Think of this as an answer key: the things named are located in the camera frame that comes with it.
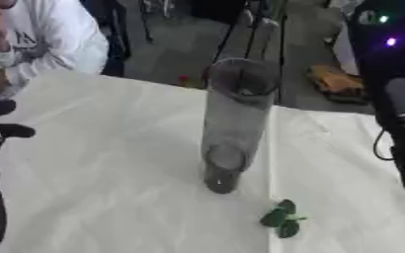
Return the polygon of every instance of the green light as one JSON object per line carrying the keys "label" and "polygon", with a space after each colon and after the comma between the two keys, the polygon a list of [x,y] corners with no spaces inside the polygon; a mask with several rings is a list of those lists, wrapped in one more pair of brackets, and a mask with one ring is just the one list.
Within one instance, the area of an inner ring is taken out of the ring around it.
{"label": "green light", "polygon": [[382,16],[379,18],[379,22],[384,24],[387,23],[388,19],[389,19],[388,16]]}

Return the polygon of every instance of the tall cylindrical container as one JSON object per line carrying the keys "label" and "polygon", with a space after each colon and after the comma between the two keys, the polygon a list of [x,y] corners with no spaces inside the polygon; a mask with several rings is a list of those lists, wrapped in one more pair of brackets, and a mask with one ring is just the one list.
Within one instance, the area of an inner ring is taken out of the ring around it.
{"label": "tall cylindrical container", "polygon": [[235,190],[253,162],[275,98],[277,72],[241,58],[209,69],[202,159],[204,181],[212,191]]}

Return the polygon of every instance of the black chair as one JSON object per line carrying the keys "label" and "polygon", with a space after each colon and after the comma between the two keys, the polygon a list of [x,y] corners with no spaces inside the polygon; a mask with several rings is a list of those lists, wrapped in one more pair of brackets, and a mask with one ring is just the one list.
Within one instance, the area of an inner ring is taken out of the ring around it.
{"label": "black chair", "polygon": [[124,77],[124,62],[131,56],[125,6],[118,0],[81,0],[81,2],[97,20],[109,41],[109,59],[102,74]]}

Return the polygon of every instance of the white paper sheet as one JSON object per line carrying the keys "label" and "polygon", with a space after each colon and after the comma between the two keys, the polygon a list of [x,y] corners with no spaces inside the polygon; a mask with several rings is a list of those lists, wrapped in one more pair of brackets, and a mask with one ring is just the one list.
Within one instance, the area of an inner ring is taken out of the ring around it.
{"label": "white paper sheet", "polygon": [[405,190],[372,154],[374,117],[278,108],[274,121],[272,198],[294,200],[308,220],[292,239],[271,233],[272,252],[405,252]]}
{"label": "white paper sheet", "polygon": [[267,145],[240,189],[200,169],[204,92],[53,72],[0,122],[35,127],[0,153],[9,226],[0,253],[265,253]]}

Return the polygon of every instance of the green leaf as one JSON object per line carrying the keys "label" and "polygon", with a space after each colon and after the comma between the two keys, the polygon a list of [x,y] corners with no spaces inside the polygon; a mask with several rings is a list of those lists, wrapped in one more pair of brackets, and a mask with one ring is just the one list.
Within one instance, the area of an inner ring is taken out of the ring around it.
{"label": "green leaf", "polygon": [[278,208],[284,209],[288,214],[296,213],[296,205],[291,200],[283,200],[278,204]]}
{"label": "green leaf", "polygon": [[294,237],[299,232],[299,223],[293,220],[285,221],[280,227],[277,228],[277,234],[280,238]]}
{"label": "green leaf", "polygon": [[263,226],[279,227],[287,216],[287,213],[282,209],[275,209],[266,214],[260,221]]}

